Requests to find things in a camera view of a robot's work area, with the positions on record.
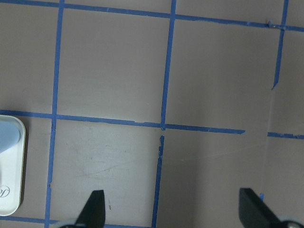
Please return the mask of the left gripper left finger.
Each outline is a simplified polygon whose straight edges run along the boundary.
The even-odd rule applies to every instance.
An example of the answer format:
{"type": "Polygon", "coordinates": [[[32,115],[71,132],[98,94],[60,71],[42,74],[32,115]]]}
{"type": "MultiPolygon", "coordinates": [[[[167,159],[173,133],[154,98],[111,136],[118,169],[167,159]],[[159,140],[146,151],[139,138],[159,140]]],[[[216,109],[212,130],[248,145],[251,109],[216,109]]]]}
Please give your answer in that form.
{"type": "Polygon", "coordinates": [[[105,225],[105,195],[103,190],[92,191],[74,226],[105,225]]]}

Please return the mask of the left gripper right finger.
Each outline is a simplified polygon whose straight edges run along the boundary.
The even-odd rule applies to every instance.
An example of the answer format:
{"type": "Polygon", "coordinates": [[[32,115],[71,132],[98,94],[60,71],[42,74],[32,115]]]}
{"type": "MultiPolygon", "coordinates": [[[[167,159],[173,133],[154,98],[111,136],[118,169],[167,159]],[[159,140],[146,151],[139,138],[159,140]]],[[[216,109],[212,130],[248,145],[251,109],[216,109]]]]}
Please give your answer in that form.
{"type": "Polygon", "coordinates": [[[281,221],[251,188],[240,188],[238,216],[244,228],[276,228],[281,221]]]}

